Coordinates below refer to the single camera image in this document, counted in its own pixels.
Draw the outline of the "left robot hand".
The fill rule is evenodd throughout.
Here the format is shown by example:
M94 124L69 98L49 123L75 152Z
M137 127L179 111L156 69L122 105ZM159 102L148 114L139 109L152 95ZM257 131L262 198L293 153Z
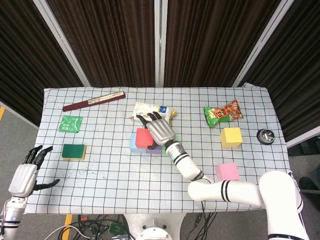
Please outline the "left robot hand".
M23 163L17 167L8 188L12 197L27 198L34 191L52 188L60 182L60 179L55 179L50 183L37 183L38 173L44 159L53 150L53 146L45 149L42 149L42 147L42 145L39 145L32 148L25 156Z

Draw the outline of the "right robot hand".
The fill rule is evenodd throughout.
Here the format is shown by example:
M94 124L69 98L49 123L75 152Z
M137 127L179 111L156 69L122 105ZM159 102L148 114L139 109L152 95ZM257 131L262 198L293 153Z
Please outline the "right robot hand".
M176 134L172 130L169 123L161 117L157 111L147 113L151 121L146 120L142 115L137 114L136 117L143 123L144 127L149 131L153 139L153 144L147 148L150 150L156 147L165 146L168 148L176 142Z

